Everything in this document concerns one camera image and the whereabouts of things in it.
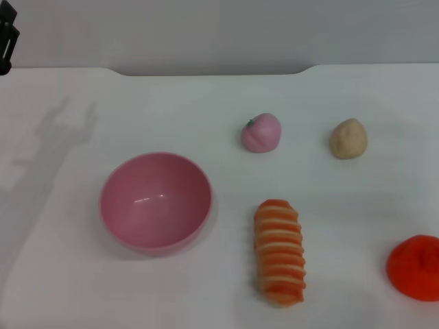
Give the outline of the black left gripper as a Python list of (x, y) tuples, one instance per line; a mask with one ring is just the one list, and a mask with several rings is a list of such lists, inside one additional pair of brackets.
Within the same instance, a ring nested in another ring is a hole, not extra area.
[(17, 11), (7, 0), (1, 0), (0, 17), (1, 17), (1, 75), (6, 75), (12, 68), (11, 57), (20, 35), (13, 23), (16, 19)]

